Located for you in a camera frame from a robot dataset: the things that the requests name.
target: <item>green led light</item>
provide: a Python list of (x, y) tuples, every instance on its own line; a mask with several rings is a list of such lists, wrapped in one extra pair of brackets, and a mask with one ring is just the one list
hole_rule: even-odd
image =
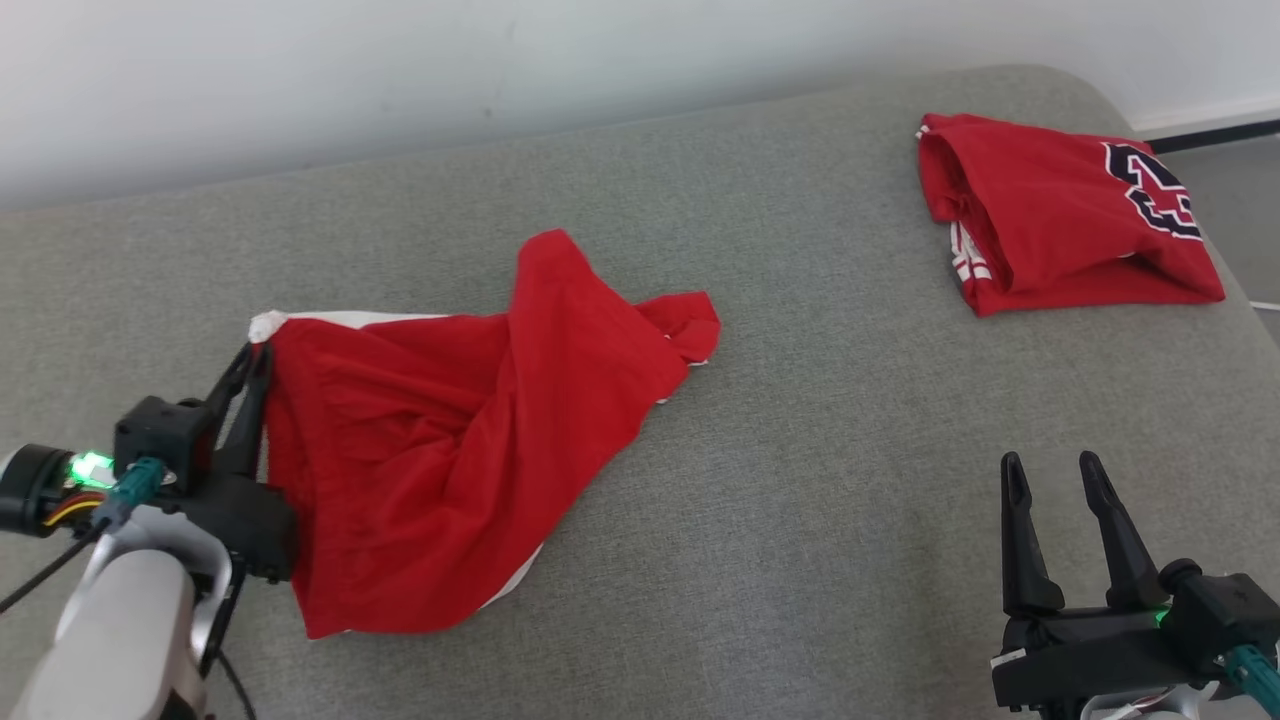
[(72, 480), (74, 480), (76, 484), (78, 486), (109, 488), (111, 487), (111, 483), (104, 483), (101, 480), (95, 479), (93, 470), (97, 470), (100, 468), (110, 470), (113, 462), (114, 461), (105, 455), (99, 455), (96, 452), (84, 452), (82, 455), (77, 455), (72, 460), (69, 474)]

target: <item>folded red jersey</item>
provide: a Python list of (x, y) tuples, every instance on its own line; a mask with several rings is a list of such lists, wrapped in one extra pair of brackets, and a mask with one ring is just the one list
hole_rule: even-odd
[(632, 306), (563, 231), (521, 250), (504, 315), (284, 322), (269, 475), (307, 635), (439, 630), (513, 587), (718, 337), (705, 293)]
[(1134, 141), (924, 117), (920, 183), (979, 316), (1225, 297), (1187, 188)]

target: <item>cable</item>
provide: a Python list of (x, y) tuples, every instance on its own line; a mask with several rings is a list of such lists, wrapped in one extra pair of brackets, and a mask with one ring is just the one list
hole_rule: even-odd
[(46, 565), (44, 570), (36, 573), (35, 577), (23, 583), (20, 588), (13, 591), (13, 593), (9, 594), (9, 597), (0, 600), (0, 615), (4, 615), (4, 612), (8, 611), (14, 605), (17, 605), (19, 600), (27, 597), (27, 593), (36, 589), (36, 587), (38, 587), (40, 583), (47, 580), (50, 575), (61, 570), (63, 565), (67, 565), (67, 562), (70, 561), (72, 557), (79, 555), (79, 552), (86, 547), (88, 547), (91, 542), (96, 541), (110, 524), (111, 520), (106, 518), (99, 520), (99, 523), (93, 525), (93, 528), (90, 532), (84, 533), (84, 537), (76, 541), (76, 544), (68, 547), (67, 552), (59, 555), (58, 560), (54, 560), (52, 562)]
[(61, 521), (63, 518), (70, 515), (72, 512), (76, 512), (77, 510), (84, 510), (86, 507), (97, 507), (99, 505), (102, 505), (101, 500), (86, 500), (84, 502), (77, 502), (74, 505), (67, 505), (64, 502), (61, 506), (59, 506), (61, 507), (61, 510), (54, 510), (52, 514), (50, 514), (49, 518), (45, 519), (45, 527), (52, 528), (59, 521)]
[(64, 497), (63, 501), (59, 502), (58, 506), (49, 512), (49, 518), (45, 519), (45, 527), (46, 528), (52, 527), (56, 523), (56, 520), (54, 520), (54, 516), (61, 514), (64, 510), (69, 510), (72, 505), (78, 505), (81, 502), (87, 502), (91, 500), (101, 502), (106, 500), (106, 495), (97, 491), (82, 491), (70, 495), (68, 497)]
[(248, 720), (257, 720), (257, 712), (253, 712), (253, 703), (248, 701), (248, 693), (244, 692), (244, 685), (239, 682), (239, 675), (232, 669), (230, 660), (223, 653), (221, 648), (218, 648), (218, 662), (223, 666), (223, 671), (227, 673), (227, 679), (232, 682), (232, 687), (236, 688), (236, 694), (241, 698), (241, 705), (244, 706), (244, 717)]

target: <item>gray couch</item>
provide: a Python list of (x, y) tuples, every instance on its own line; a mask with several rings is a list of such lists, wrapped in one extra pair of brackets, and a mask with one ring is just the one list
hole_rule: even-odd
[[(251, 584), (227, 651), (261, 717), (1005, 717), (1009, 450), (1069, 603), (1107, 587), (1082, 448), (1158, 564), (1280, 594), (1280, 351), (1239, 286), (1219, 264), (1220, 305), (975, 319), (920, 196), (925, 111), (1129, 133), (1005, 67), (0, 215), (0, 447), (105, 447), (265, 309), (500, 311), (520, 243), (564, 227), (628, 299), (709, 291), (718, 354), (456, 629), (308, 642), (289, 588)], [(0, 589), (61, 547), (0, 538)], [(77, 575), (0, 619), (0, 708)]]

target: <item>black clamp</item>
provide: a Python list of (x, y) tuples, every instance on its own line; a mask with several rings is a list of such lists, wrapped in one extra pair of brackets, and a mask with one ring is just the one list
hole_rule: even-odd
[[(1207, 578), (1190, 560), (1156, 571), (1098, 456), (1080, 454), (1089, 510), (1098, 519), (1111, 587), (1106, 607), (1066, 609), (1050, 579), (1032, 523), (1032, 495), (1018, 454), (1001, 461), (1004, 647), (992, 660), (996, 702), (1075, 720), (1089, 698), (1224, 682), (1222, 657), (1252, 644), (1275, 665), (1280, 606), (1248, 575)], [(1172, 594), (1172, 605), (1169, 605)]]
[[(257, 482), (271, 346), (246, 345), (206, 400), (150, 396), (115, 424), (115, 470), (159, 457), (173, 474), (150, 502), (216, 537), (250, 575), (287, 580), (297, 556), (297, 516), (280, 493)], [(243, 400), (221, 446), (232, 398)]]

